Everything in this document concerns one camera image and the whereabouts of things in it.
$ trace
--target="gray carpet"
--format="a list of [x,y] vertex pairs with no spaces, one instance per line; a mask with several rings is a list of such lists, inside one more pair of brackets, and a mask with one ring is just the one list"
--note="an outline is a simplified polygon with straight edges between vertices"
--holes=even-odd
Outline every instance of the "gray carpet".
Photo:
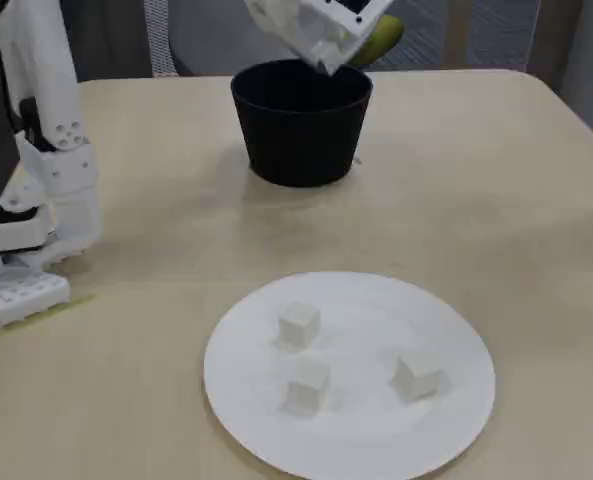
[[[406,33],[372,70],[438,66],[449,0],[395,0],[390,13]],[[470,65],[522,69],[527,61],[539,0],[476,0],[467,60]]]

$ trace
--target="yellow object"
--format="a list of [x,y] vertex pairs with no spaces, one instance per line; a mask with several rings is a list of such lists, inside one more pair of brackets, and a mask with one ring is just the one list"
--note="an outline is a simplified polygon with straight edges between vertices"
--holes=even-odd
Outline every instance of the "yellow object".
[[383,15],[363,48],[349,62],[354,67],[371,65],[396,46],[405,32],[403,22],[391,15]]

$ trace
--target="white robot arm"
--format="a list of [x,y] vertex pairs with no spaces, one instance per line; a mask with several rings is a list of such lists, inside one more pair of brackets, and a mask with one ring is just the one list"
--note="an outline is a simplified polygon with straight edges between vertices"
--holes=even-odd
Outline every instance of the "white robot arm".
[[17,255],[30,267],[42,267],[90,247],[102,228],[98,170],[85,136],[59,0],[12,0],[0,15],[0,49],[12,108],[27,117],[22,102],[36,106],[34,124],[16,135],[21,164],[32,179],[10,182],[0,204],[22,212],[50,200],[54,231],[38,251]]
[[69,300],[67,280],[43,273],[100,237],[98,170],[59,0],[11,0],[0,53],[21,165],[0,197],[0,328]]

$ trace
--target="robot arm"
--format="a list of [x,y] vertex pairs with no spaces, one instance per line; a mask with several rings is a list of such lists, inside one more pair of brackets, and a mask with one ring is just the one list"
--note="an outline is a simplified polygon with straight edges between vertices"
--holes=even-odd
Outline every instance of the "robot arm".
[[[90,247],[102,229],[98,170],[59,0],[12,0],[0,15],[0,49],[12,108],[29,119],[16,142],[31,176],[10,182],[0,205],[20,213],[49,199],[54,231],[42,248],[16,255],[27,266],[42,267]],[[30,106],[29,115],[23,105]]]

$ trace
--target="white plate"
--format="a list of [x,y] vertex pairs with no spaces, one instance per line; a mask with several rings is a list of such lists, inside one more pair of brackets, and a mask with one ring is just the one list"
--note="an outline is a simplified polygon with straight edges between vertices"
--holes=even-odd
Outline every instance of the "white plate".
[[[276,313],[300,301],[321,309],[322,329],[301,353],[275,344]],[[389,383],[400,348],[437,352],[449,385],[405,402]],[[331,390],[313,418],[280,408],[295,361],[331,366]],[[205,390],[225,429],[274,467],[312,480],[406,479],[460,455],[481,432],[495,396],[480,336],[420,288],[364,273],[305,273],[238,302],[207,346]]]

